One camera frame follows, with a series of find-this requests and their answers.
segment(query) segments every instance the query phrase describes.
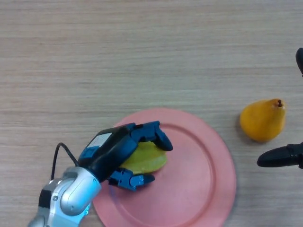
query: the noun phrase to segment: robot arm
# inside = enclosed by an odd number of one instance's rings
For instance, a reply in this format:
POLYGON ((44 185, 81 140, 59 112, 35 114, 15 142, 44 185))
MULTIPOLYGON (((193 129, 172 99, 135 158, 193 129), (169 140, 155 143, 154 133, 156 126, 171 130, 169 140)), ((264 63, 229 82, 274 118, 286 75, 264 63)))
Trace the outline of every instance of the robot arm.
POLYGON ((69 167, 40 193, 36 217, 28 227, 78 227, 88 215, 101 184, 82 167, 69 167))
POLYGON ((58 144, 51 181, 42 189, 38 211, 27 227, 79 227, 105 180, 112 186, 131 191, 155 180, 152 175, 133 175, 120 168, 143 141, 152 141, 165 151, 173 150, 170 140, 160 129, 160 122, 130 123, 102 130, 86 146, 78 161, 64 144, 58 144), (61 178, 54 179, 60 146, 76 166, 67 168, 61 178))

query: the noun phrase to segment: wood grain surface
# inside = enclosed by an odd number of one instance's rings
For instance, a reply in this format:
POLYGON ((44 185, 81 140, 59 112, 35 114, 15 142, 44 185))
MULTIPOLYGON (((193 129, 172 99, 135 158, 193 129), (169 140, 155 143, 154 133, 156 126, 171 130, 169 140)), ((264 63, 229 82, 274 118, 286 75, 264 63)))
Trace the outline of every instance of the wood grain surface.
MULTIPOLYGON (((301 226, 303 171, 256 160, 303 141, 302 11, 303 0, 1 0, 0 225, 35 215, 58 142, 78 157, 101 129, 165 106, 202 118, 230 148, 238 188, 224 226, 301 226), (242 108, 276 97, 285 130, 249 141, 242 108)), ((58 158, 56 176, 72 165, 58 158)), ((81 226, 102 226, 94 209, 81 226)))

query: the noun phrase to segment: black object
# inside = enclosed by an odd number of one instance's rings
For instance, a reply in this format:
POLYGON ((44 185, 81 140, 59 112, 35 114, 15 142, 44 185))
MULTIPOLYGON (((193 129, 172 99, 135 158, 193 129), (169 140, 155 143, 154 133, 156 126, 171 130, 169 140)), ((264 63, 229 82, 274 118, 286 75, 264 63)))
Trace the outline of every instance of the black object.
POLYGON ((303 48, 299 48, 297 50, 297 53, 295 55, 295 60, 297 61, 297 65, 299 67, 299 70, 302 73, 302 77, 303 77, 303 48))
POLYGON ((135 191, 137 186, 154 180, 152 175, 133 175, 120 166, 134 153, 139 142, 152 141, 164 151, 173 150, 169 138, 160 129, 160 122, 130 123, 100 131, 81 153, 78 163, 99 182, 135 191))
POLYGON ((262 154, 257 165, 260 167, 283 167, 299 165, 303 169, 303 143, 288 144, 262 154))
POLYGON ((78 163, 77 159, 74 157, 74 155, 68 149, 68 147, 64 143, 58 143, 58 145, 56 147, 56 150, 55 150, 55 154, 53 156, 53 167, 52 167, 51 180, 53 180, 54 177, 55 177, 56 162, 57 162, 57 157, 58 157, 60 147, 63 147, 65 149, 66 153, 71 158, 71 160, 74 162, 75 166, 79 166, 79 163, 78 163))

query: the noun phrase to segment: pear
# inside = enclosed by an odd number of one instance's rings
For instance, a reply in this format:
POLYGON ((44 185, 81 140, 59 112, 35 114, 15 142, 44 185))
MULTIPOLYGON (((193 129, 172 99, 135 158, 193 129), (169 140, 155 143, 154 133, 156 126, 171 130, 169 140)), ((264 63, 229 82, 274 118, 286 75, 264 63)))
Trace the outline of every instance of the pear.
POLYGON ((240 114, 244 133, 257 142, 267 142, 278 136, 285 126, 286 106, 275 98, 260 100, 246 106, 240 114))
POLYGON ((166 152, 153 142, 140 142, 134 153, 120 166, 133 174, 148 174, 161 169, 167 162, 166 152))

